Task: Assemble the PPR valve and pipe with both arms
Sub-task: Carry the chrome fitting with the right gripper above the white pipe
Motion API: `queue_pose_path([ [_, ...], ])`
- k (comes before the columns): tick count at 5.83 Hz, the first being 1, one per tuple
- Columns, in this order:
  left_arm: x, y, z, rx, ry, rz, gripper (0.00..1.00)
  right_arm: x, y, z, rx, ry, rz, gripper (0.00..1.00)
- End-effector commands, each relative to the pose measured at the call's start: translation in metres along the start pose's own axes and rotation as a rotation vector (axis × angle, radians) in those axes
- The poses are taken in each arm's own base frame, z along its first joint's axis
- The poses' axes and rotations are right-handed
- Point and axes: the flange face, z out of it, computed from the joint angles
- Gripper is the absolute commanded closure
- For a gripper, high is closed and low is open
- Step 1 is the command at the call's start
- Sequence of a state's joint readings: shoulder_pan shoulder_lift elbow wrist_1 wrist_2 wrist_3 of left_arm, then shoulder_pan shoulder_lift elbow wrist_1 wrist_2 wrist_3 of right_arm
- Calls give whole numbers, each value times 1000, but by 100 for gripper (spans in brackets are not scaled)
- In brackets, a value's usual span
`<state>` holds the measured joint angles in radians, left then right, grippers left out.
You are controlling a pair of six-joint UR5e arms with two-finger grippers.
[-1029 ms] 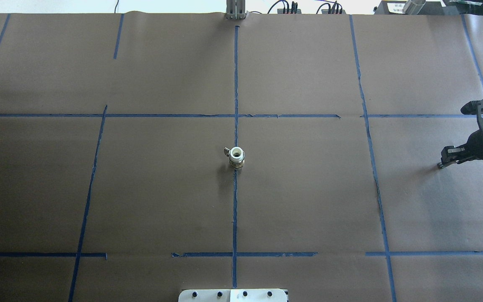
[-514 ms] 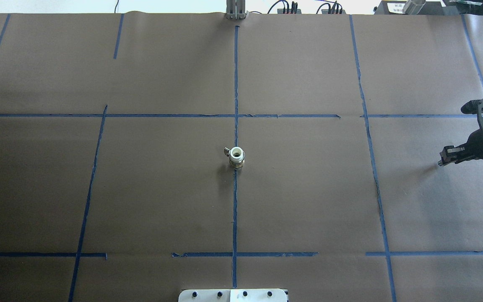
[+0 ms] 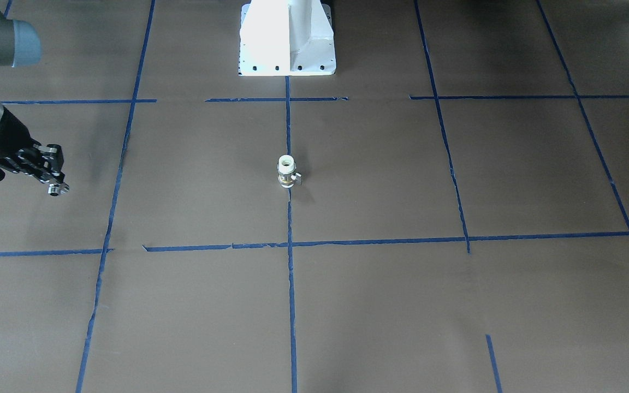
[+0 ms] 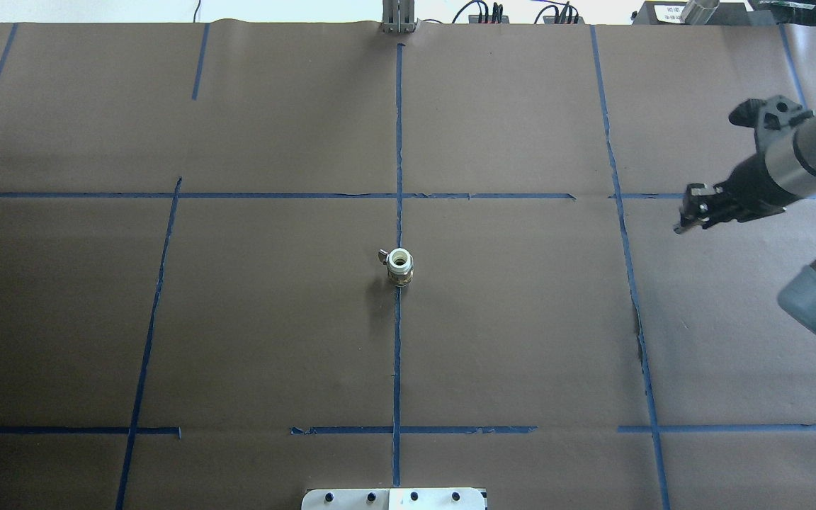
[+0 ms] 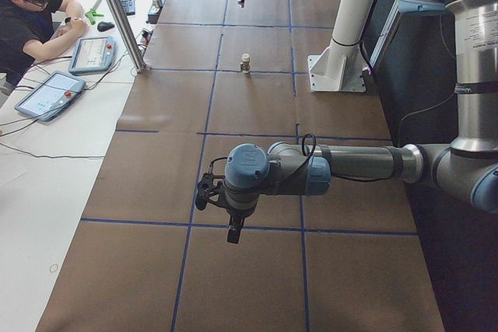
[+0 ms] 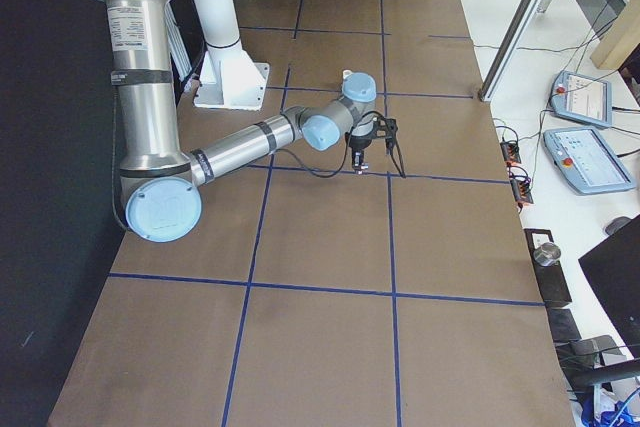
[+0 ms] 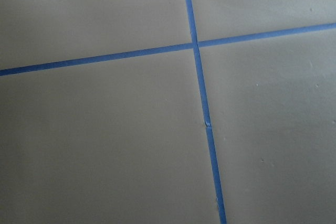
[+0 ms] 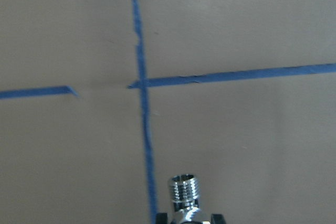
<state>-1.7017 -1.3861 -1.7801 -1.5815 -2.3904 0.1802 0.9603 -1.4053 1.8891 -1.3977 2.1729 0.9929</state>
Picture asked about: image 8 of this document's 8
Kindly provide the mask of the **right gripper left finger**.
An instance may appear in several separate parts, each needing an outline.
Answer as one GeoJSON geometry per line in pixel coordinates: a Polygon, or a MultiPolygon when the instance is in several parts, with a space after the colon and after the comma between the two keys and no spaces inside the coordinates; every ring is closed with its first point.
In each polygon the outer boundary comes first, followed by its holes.
{"type": "Polygon", "coordinates": [[[168,214],[166,212],[157,213],[156,224],[168,224],[168,214]]]}

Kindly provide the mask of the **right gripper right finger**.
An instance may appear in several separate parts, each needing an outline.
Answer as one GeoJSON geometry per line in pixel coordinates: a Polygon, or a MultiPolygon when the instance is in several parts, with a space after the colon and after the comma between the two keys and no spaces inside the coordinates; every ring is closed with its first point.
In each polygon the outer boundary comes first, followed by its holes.
{"type": "Polygon", "coordinates": [[[222,214],[211,214],[211,224],[225,224],[225,218],[222,214]]]}

